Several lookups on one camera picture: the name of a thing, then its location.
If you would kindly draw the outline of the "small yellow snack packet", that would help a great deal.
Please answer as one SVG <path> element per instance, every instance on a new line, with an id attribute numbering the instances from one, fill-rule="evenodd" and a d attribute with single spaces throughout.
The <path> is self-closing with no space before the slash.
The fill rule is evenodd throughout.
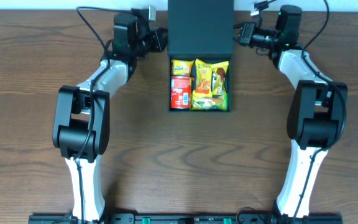
<path id="1" fill-rule="evenodd" d="M 171 60 L 171 75 L 172 76 L 185 76 L 189 77 L 191 75 L 192 66 L 194 61 L 187 61 L 187 60 Z"/>

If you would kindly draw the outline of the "red Pringles can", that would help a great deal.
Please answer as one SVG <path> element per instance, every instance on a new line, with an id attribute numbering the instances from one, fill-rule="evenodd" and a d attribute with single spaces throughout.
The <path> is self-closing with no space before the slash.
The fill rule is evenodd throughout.
<path id="1" fill-rule="evenodd" d="M 172 109 L 190 109 L 192 79 L 186 76 L 172 76 L 170 80 L 170 107 Z"/>

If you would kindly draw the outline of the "dark green box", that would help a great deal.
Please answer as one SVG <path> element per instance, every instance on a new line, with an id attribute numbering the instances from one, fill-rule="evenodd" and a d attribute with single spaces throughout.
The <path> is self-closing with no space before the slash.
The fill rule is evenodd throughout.
<path id="1" fill-rule="evenodd" d="M 224 88 L 232 110 L 233 0 L 168 0 L 168 59 L 228 61 Z"/>

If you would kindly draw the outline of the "yellow chocolate bar wrapper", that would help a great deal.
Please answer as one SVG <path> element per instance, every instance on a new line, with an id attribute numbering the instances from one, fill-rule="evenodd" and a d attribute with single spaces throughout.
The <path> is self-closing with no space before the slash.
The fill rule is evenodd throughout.
<path id="1" fill-rule="evenodd" d="M 225 94 L 226 90 L 224 84 L 226 81 L 228 66 L 229 66 L 228 61 L 212 64 L 211 68 L 212 68 L 213 82 L 212 82 L 211 89 L 213 95 Z"/>

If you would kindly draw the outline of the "yellow orange biscuit packet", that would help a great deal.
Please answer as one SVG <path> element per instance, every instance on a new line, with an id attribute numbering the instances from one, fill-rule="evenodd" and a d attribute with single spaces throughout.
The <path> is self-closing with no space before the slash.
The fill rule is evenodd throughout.
<path id="1" fill-rule="evenodd" d="M 196 84 L 193 94 L 200 97 L 212 97 L 212 68 L 210 63 L 200 59 L 195 60 Z"/>

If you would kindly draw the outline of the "green yellow snack packet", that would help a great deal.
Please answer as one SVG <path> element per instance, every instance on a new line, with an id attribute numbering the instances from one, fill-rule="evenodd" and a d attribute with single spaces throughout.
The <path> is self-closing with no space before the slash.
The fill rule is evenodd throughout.
<path id="1" fill-rule="evenodd" d="M 192 110 L 221 110 L 227 111 L 227 95 L 193 96 L 191 100 Z"/>

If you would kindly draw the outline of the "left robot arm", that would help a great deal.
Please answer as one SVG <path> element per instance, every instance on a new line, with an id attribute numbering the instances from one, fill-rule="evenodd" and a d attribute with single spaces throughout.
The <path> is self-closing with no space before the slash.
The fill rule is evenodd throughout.
<path id="1" fill-rule="evenodd" d="M 74 195 L 73 211 L 60 223 L 104 222 L 101 158 L 109 142 L 110 99 L 130 80 L 138 59 L 167 46 L 168 30 L 149 26 L 156 19 L 153 6 L 114 13 L 114 37 L 100 42 L 99 68 L 58 91 L 52 141 L 69 167 Z"/>

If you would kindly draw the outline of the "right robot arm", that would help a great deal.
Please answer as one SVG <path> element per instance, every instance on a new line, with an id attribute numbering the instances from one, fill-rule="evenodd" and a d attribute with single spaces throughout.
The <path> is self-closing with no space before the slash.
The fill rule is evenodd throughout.
<path id="1" fill-rule="evenodd" d="M 319 168 L 340 140 L 347 121 L 347 85 L 334 82 L 310 59 L 298 42 L 302 10 L 282 5 L 274 29 L 262 27 L 262 11 L 270 1 L 254 3 L 257 22 L 236 24 L 234 41 L 243 47 L 267 50 L 274 66 L 295 89 L 287 117 L 291 155 L 283 188 L 264 223 L 310 223 L 310 197 Z"/>

